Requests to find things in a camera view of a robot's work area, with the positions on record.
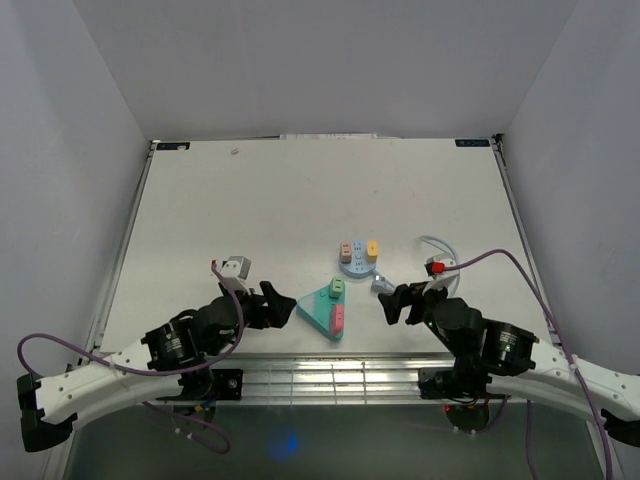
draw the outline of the white table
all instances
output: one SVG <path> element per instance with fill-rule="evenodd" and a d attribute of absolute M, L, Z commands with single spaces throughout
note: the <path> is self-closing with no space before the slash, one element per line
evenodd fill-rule
<path fill-rule="evenodd" d="M 341 242 L 377 240 L 379 271 L 422 281 L 451 242 L 470 259 L 501 247 L 527 257 L 490 147 L 454 140 L 191 142 L 156 151 L 101 344 L 120 350 L 179 311 L 219 295 L 213 258 L 252 260 L 250 286 L 269 280 L 300 298 L 339 275 Z M 347 279 L 344 338 L 331 342 L 296 313 L 282 329 L 247 330 L 237 352 L 260 356 L 410 357 L 445 349 L 424 326 L 388 326 L 371 279 Z M 484 316 L 549 340 L 513 265 L 491 257 L 462 272 L 458 296 Z"/>

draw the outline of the gray wall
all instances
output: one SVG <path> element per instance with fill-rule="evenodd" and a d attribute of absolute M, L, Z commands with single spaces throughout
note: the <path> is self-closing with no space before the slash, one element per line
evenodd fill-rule
<path fill-rule="evenodd" d="M 506 130 L 576 0 L 75 0 L 147 138 Z"/>
<path fill-rule="evenodd" d="M 506 136 L 549 300 L 579 355 L 640 373 L 640 3 L 580 0 Z M 628 478 L 637 449 L 618 446 Z"/>
<path fill-rule="evenodd" d="M 35 478 L 23 451 L 16 343 L 82 343 L 147 143 L 71 0 L 0 0 L 0 478 Z M 34 367 L 73 356 L 36 342 Z"/>

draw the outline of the gray floor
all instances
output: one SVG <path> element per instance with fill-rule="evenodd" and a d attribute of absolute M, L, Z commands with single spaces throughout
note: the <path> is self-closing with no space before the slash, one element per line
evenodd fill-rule
<path fill-rule="evenodd" d="M 524 405 L 475 438 L 412 424 L 448 426 L 441 407 L 222 407 L 232 435 L 226 456 L 154 425 L 171 420 L 141 407 L 85 427 L 66 478 L 87 479 L 527 479 Z M 600 479 L 586 426 L 536 405 L 539 478 Z"/>

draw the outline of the black label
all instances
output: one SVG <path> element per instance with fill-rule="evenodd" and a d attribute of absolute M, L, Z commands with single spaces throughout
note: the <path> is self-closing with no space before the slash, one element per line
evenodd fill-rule
<path fill-rule="evenodd" d="M 456 147 L 490 147 L 486 138 L 456 138 Z"/>
<path fill-rule="evenodd" d="M 189 150 L 191 142 L 162 142 L 156 145 L 156 150 Z"/>

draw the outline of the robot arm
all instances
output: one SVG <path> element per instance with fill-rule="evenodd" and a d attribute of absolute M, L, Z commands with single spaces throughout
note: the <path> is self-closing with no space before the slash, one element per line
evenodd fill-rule
<path fill-rule="evenodd" d="M 582 359 L 569 364 L 564 353 L 533 333 L 489 320 L 447 289 L 428 282 L 400 285 L 380 294 L 389 324 L 410 306 L 409 325 L 425 324 L 454 355 L 451 370 L 421 377 L 422 398 L 478 398 L 487 393 L 527 398 L 585 420 L 593 414 L 574 370 L 578 368 L 607 420 L 612 438 L 640 447 L 640 378 L 607 370 Z"/>
<path fill-rule="evenodd" d="M 245 327 L 282 328 L 296 301 L 279 295 L 269 282 L 260 282 L 262 295 L 248 289 L 244 281 L 249 266 L 248 259 L 231 257 L 216 273 L 234 289 Z M 181 312 L 122 351 L 98 359 L 100 363 L 93 361 L 52 377 L 40 378 L 33 373 L 20 377 L 18 400 L 25 450 L 51 448 L 65 441 L 74 429 L 143 401 L 206 398 L 216 381 L 216 370 L 199 366 L 241 333 L 235 304 L 227 290 L 220 288 L 223 295 L 210 305 Z"/>

